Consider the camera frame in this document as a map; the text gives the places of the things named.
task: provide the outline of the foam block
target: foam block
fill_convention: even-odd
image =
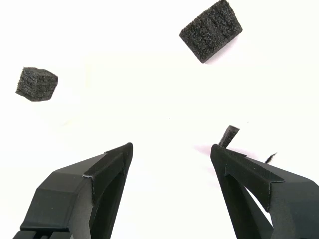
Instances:
[[[30,101],[50,100],[58,84],[58,77],[51,72],[34,67],[24,67],[16,93]]]
[[[242,30],[229,3],[220,0],[187,25],[179,36],[205,63]]]

